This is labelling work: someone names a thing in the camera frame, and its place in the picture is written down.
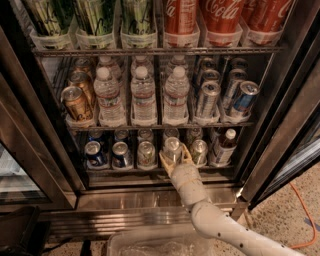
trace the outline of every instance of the orange cable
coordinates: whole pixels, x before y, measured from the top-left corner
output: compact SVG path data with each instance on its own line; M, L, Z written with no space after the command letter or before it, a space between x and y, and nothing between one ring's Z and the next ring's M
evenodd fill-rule
M300 194L298 192L298 189L291 182L289 184L290 184L291 188L294 190L294 192L297 194L297 196L298 196L298 198L299 198L299 200L300 200L300 202L302 204L302 207L305 210L306 214L308 215L308 218L309 218L309 220L310 220L310 222L312 224L312 228L313 228L313 239L310 242L291 246L291 249L298 249L298 248L301 248L301 247L306 247L306 246L314 244L316 242L316 240L317 240L317 230L316 230L316 225L314 224L314 221L313 221L311 215L309 214L309 211L308 211L304 201L302 200L302 198L301 198L301 196L300 196Z

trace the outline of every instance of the tile floor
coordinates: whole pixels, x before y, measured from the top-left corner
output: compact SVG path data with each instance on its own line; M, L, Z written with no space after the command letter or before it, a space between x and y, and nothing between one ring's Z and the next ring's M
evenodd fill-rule
M317 234L320 231L320 163L313 166L303 175L292 181L300 192L309 213L317 225ZM252 211L246 211L239 223L278 241L288 247L302 244L312 240L313 230L306 223L305 214L298 197L288 184L277 193L262 202ZM43 256L80 256L82 243L68 243ZM106 256L106 241L93 241L91 243L93 256ZM242 256L244 255L232 246L212 240L216 256ZM296 249L308 256L320 255L320 239L313 245Z

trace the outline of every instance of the water bottle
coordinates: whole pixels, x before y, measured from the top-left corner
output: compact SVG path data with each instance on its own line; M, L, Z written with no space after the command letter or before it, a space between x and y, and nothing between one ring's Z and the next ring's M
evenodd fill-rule
M174 55L166 66L166 79L172 74L175 67L181 66L186 71L186 76L188 76L188 63L186 62L184 55Z
M189 88L185 69L175 67L164 87L164 116L167 119L181 120L185 117Z
M154 75L154 69L153 69L153 64L151 63L150 59L148 56L136 56L133 58L132 64L131 64L131 76L135 76L135 72L137 67L144 66L148 70L148 74L150 77L153 77Z
M157 116L155 83L146 67L135 70L131 80L132 108L136 120L153 120Z
M108 68L100 67L97 69L93 87L97 95L102 118L110 121L123 118L124 109L121 104L120 88Z

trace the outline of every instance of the gold can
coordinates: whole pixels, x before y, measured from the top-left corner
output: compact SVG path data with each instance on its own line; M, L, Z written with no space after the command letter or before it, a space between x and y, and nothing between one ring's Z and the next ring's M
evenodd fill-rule
M83 71L73 71L68 78L68 86L76 86L82 89L87 97L91 109L94 109L96 95L94 93L92 79Z
M79 87L66 87L61 93L61 101L70 117L75 121L86 121L93 118L87 97Z

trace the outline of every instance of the robotic arm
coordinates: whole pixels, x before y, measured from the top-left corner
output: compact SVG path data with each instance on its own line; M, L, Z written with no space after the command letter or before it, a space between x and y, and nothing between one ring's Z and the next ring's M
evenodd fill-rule
M199 171L184 144L183 160L179 165L170 161L162 151L159 154L162 165L178 191L183 205L191 213L194 228L201 236L227 242L249 256L303 255L243 227L213 205L201 181Z

